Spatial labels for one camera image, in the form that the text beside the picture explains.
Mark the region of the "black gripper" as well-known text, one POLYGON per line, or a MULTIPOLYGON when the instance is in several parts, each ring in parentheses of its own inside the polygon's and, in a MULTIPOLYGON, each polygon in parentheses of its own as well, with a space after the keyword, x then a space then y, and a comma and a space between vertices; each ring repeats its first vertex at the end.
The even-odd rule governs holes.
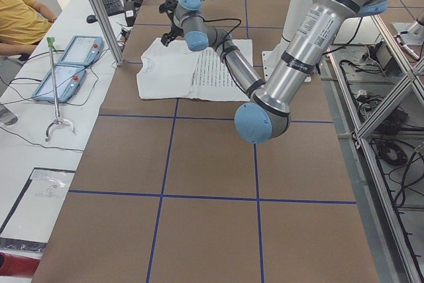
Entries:
POLYGON ((171 22, 170 31, 162 35, 161 43, 164 46, 168 46, 179 36, 183 36, 183 29, 178 27, 174 22, 171 22))

